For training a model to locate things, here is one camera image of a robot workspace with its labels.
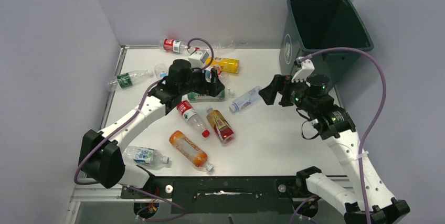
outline trash bin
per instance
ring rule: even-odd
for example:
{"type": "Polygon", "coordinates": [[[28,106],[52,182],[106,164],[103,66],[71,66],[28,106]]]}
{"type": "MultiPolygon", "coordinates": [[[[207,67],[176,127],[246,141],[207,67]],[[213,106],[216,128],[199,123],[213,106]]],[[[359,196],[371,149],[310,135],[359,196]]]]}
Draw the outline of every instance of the trash bin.
{"type": "MultiPolygon", "coordinates": [[[[371,51],[371,38],[350,0],[288,0],[288,17],[280,50],[282,74],[294,75],[297,57],[320,49],[353,47],[371,51]]],[[[312,58],[314,73],[337,84],[359,54],[336,52],[312,58]]]]}

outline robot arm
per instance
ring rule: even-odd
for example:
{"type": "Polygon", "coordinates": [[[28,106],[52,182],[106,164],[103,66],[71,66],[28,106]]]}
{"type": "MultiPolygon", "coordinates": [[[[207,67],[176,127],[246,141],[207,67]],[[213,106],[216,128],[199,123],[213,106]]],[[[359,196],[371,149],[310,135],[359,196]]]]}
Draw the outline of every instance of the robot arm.
{"type": "Polygon", "coordinates": [[[144,187],[150,177],[149,172],[133,163],[125,163],[122,152],[150,124],[170,113],[181,102],[183,95],[196,92],[215,97],[225,88],[214,69],[210,72],[210,80],[206,80],[206,75],[200,67],[207,57],[206,51],[198,50],[189,56],[189,61],[182,59],[173,61],[168,76],[148,92],[148,96],[142,100],[142,106],[136,106],[121,119],[99,132],[89,130],[82,139],[79,164],[100,142],[122,127],[137,111],[139,112],[131,122],[93,153],[82,167],[82,171],[105,188],[111,188],[116,184],[144,187]]]}
{"type": "Polygon", "coordinates": [[[275,75],[270,85],[259,94],[267,105],[272,105],[280,93],[279,105],[295,105],[297,111],[308,114],[308,120],[334,152],[355,193],[339,186],[316,167],[298,172],[297,183],[335,207],[344,215],[347,224],[366,223],[358,165],[361,158],[373,223],[397,223],[409,212],[408,205],[404,200],[397,200],[383,184],[366,152],[358,155],[359,137],[352,119],[327,94],[328,77],[320,74],[310,76],[313,65],[307,61],[310,60],[300,63],[301,69],[294,77],[275,75]]]}

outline cable tie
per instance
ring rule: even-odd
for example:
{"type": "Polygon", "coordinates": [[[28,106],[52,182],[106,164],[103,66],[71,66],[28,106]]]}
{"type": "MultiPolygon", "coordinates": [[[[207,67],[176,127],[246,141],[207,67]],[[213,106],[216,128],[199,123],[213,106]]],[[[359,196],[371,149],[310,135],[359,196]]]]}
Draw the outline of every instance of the cable tie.
{"type": "Polygon", "coordinates": [[[350,163],[350,162],[355,161],[355,160],[357,160],[359,158],[363,158],[364,156],[367,156],[368,154],[369,154],[369,152],[365,151],[365,152],[363,152],[361,154],[358,154],[355,157],[350,157],[350,158],[347,158],[347,159],[344,159],[344,160],[340,161],[340,164],[344,165],[344,164],[350,163]]]}

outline white tabletop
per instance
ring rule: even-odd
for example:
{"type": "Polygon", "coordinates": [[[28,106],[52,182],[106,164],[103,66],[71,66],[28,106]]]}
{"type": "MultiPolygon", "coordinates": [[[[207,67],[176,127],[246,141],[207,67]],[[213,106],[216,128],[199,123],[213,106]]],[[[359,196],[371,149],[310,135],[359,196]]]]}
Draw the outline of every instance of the white tabletop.
{"type": "MultiPolygon", "coordinates": [[[[280,74],[279,49],[236,49],[222,57],[240,60],[240,72],[232,74],[227,85],[235,90],[235,98],[255,86],[264,88],[280,74]]],[[[181,55],[169,54],[158,49],[127,50],[121,73],[132,70],[154,69],[159,63],[167,67],[181,55]]],[[[115,93],[110,108],[107,126],[125,115],[139,102],[145,89],[156,79],[115,93]]],[[[221,145],[211,130],[203,138],[189,127],[177,110],[157,120],[143,131],[130,145],[150,147],[169,156],[171,164],[152,172],[157,176],[280,176],[295,175],[310,166],[317,166],[325,175],[344,175],[335,155],[318,137],[305,140],[301,137],[301,124],[305,121],[295,107],[267,106],[262,100],[246,107],[241,113],[232,114],[228,107],[233,99],[223,102],[192,103],[205,119],[205,107],[211,105],[219,110],[234,128],[236,138],[227,145],[221,145]],[[211,174],[196,169],[178,150],[172,147],[168,138],[176,130],[182,131],[209,156],[215,166],[211,174]]],[[[306,136],[316,133],[309,123],[303,128],[306,136]]]]}

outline white bottle cap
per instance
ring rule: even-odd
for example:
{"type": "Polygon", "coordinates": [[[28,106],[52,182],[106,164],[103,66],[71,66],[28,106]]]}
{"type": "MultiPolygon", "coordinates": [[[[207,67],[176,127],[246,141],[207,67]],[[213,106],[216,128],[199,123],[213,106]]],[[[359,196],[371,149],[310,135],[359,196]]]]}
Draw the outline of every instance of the white bottle cap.
{"type": "Polygon", "coordinates": [[[230,97],[234,97],[235,96],[235,90],[234,89],[229,89],[229,94],[230,94],[230,97]]]}
{"type": "Polygon", "coordinates": [[[206,170],[207,170],[208,172],[210,172],[211,170],[213,170],[213,168],[214,168],[214,166],[213,166],[212,164],[207,163],[207,165],[206,165],[206,170]]]}
{"type": "Polygon", "coordinates": [[[164,165],[168,164],[168,161],[170,161],[170,158],[169,158],[169,157],[167,157],[167,156],[163,156],[163,157],[162,157],[162,163],[163,163],[164,165]]]}
{"type": "Polygon", "coordinates": [[[213,108],[211,107],[211,106],[207,106],[206,107],[206,111],[207,111],[207,113],[209,113],[210,111],[212,111],[213,110],[213,108]]]}
{"type": "Polygon", "coordinates": [[[236,112],[236,107],[233,104],[231,106],[229,106],[229,109],[232,113],[236,112]]]}
{"type": "Polygon", "coordinates": [[[153,77],[153,71],[152,70],[148,70],[147,69],[147,73],[149,74],[150,77],[153,77]]]}

